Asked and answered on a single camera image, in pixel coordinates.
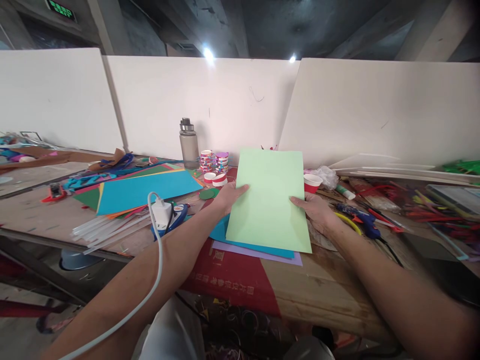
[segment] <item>white partition board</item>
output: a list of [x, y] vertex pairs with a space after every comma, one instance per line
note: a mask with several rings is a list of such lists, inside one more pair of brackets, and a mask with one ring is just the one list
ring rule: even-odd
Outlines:
[[0, 131], [113, 153], [123, 142], [98, 48], [0, 51]]
[[135, 154], [182, 159], [180, 120], [199, 150], [270, 148], [280, 141], [299, 61], [107, 56], [127, 145]]
[[306, 167], [357, 153], [441, 165], [480, 157], [480, 64], [306, 58], [280, 150]]

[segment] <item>hand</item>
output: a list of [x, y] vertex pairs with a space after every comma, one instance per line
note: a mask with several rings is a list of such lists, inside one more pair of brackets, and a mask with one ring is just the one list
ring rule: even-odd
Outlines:
[[305, 201], [295, 196], [290, 197], [290, 201], [305, 210], [311, 224], [321, 234], [325, 234], [331, 227], [342, 223], [330, 209], [329, 204], [318, 195], [306, 192]]
[[223, 211], [223, 216], [230, 214], [232, 211], [232, 205], [235, 204], [237, 199], [241, 197], [248, 189], [249, 185], [243, 185], [240, 188], [235, 188], [236, 181], [227, 183], [222, 187], [218, 195], [213, 200], [212, 205], [218, 206]]

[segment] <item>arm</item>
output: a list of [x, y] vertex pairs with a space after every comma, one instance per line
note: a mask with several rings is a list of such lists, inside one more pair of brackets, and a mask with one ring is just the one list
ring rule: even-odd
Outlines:
[[[235, 185], [235, 182], [229, 182], [210, 206], [161, 239], [163, 268], [156, 291], [124, 326], [78, 359], [132, 357], [145, 326], [187, 279], [209, 234], [220, 219], [231, 211], [233, 203], [248, 189], [247, 185], [235, 189]], [[150, 292], [157, 277], [158, 262], [158, 244], [153, 243], [130, 261], [87, 304], [42, 358], [59, 359], [122, 320]]]
[[384, 256], [319, 196], [291, 198], [356, 272], [376, 308], [414, 359], [471, 359], [478, 314]]

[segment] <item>light green paper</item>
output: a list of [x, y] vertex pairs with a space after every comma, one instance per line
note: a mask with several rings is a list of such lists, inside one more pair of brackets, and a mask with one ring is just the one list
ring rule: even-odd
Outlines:
[[312, 253], [305, 211], [290, 196], [305, 198], [300, 151], [242, 149], [236, 187], [250, 188], [231, 208], [226, 239]]

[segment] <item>blue paper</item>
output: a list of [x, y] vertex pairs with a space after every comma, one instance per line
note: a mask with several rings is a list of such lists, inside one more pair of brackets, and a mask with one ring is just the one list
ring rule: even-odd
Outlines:
[[147, 204], [150, 192], [170, 199], [202, 189], [188, 171], [160, 172], [103, 183], [97, 215], [107, 215]]
[[293, 259], [295, 257], [295, 253], [291, 250], [277, 249], [274, 247], [267, 247], [267, 246], [260, 246], [260, 245], [245, 244], [245, 243], [236, 242], [236, 241], [228, 241], [225, 237], [225, 234], [227, 233], [229, 219], [230, 219], [230, 214], [228, 214], [218, 222], [218, 224], [215, 226], [213, 231], [210, 233], [210, 237], [213, 240], [230, 244], [230, 245], [236, 245], [241, 248], [259, 251], [266, 254], [276, 255], [282, 258]]

